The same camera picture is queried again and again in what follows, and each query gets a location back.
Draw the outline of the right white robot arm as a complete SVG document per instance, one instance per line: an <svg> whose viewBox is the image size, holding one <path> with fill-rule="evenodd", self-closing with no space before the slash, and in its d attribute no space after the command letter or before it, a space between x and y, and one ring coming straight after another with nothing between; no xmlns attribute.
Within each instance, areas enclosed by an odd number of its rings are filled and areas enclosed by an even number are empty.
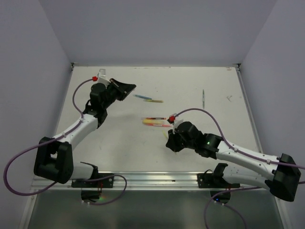
<svg viewBox="0 0 305 229"><path fill-rule="evenodd" d="M200 188L249 185L264 188L284 201L295 199L301 172L287 154L276 157L238 148L221 136L202 133L191 122L170 129L166 147L174 152L187 148L202 157L220 160L212 173L198 174Z"/></svg>

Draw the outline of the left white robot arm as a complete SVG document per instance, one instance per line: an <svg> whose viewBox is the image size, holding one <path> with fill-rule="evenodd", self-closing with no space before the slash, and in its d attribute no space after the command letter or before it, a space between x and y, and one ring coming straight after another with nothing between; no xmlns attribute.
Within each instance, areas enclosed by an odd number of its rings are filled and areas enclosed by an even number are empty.
<svg viewBox="0 0 305 229"><path fill-rule="evenodd" d="M97 166L73 160L76 146L91 132L97 130L107 117L107 108L115 101L123 101L135 88L134 84L121 83L113 78L108 83L92 79L90 98L80 118L61 134L40 140L34 175L57 182L67 183L69 180L82 180L88 187L98 184Z"/></svg>

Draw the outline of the yellow thin pen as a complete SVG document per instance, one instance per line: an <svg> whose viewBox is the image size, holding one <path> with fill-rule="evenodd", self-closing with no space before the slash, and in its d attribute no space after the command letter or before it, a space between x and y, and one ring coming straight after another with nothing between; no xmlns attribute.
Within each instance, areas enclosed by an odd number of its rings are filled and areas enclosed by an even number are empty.
<svg viewBox="0 0 305 229"><path fill-rule="evenodd" d="M164 137L165 137L166 139L168 139L167 133L166 133L165 131L162 131L162 133L163 133Z"/></svg>

